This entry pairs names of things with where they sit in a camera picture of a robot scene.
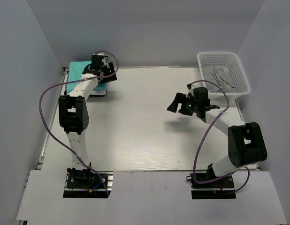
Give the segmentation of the teal t-shirt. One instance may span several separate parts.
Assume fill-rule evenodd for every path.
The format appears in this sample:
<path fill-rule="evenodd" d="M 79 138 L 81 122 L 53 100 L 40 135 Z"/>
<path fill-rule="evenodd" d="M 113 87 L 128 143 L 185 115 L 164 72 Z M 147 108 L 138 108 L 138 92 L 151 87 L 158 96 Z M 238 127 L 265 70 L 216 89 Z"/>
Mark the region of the teal t-shirt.
<path fill-rule="evenodd" d="M 69 64 L 69 75 L 68 82 L 74 80 L 80 80 L 82 77 L 82 72 L 84 68 L 91 64 L 91 61 L 71 61 Z M 66 87 L 67 94 L 70 93 L 78 83 L 69 83 Z M 107 83 L 99 84 L 97 87 L 93 89 L 91 92 L 92 96 L 105 96 L 107 94 Z"/>

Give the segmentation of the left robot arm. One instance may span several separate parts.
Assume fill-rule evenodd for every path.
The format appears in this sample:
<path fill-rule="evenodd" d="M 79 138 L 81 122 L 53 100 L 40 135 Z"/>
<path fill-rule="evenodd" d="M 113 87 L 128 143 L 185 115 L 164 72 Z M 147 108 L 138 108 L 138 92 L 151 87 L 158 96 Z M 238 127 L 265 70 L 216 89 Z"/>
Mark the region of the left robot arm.
<path fill-rule="evenodd" d="M 85 141 L 85 131 L 89 125 L 86 100 L 98 85 L 117 80 L 117 69 L 107 60 L 106 53 L 106 51 L 94 53 L 91 63 L 83 69 L 81 80 L 75 88 L 58 99 L 59 124 L 69 140 L 72 170 L 82 171 L 92 166 Z"/>

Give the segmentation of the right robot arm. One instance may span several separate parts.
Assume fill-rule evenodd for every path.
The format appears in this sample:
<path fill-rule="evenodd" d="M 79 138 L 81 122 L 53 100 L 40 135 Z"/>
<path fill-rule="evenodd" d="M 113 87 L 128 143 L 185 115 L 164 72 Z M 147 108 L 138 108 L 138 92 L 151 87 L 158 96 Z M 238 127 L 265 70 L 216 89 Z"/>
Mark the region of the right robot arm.
<path fill-rule="evenodd" d="M 212 187 L 219 186 L 224 177 L 239 168 L 267 159 L 267 149 L 259 124 L 235 119 L 219 106 L 212 105 L 207 88 L 191 88 L 188 94 L 177 93 L 167 110 L 182 115 L 196 115 L 209 127 L 215 127 L 227 136 L 227 155 L 210 164 L 206 170 L 203 182 Z"/>

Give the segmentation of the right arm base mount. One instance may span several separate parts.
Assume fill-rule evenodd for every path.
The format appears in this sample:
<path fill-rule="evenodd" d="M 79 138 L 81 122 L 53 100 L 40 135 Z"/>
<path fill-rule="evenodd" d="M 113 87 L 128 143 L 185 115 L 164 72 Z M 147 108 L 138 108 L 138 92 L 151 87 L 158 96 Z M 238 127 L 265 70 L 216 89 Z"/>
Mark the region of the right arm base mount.
<path fill-rule="evenodd" d="M 190 173 L 186 176 L 186 181 L 191 183 L 192 200 L 236 199 L 235 186 L 231 176 L 213 183 L 198 184 Z"/>

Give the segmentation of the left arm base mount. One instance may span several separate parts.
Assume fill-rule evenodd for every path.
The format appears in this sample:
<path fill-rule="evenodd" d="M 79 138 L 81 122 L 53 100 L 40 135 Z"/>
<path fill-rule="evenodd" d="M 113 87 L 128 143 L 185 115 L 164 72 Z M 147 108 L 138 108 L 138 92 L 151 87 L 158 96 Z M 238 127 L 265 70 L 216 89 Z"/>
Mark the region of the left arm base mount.
<path fill-rule="evenodd" d="M 67 173 L 63 198 L 81 198 L 81 199 L 107 199 L 111 194 L 113 185 L 112 172 L 99 173 L 106 188 L 97 174 L 86 172 L 70 174 Z"/>

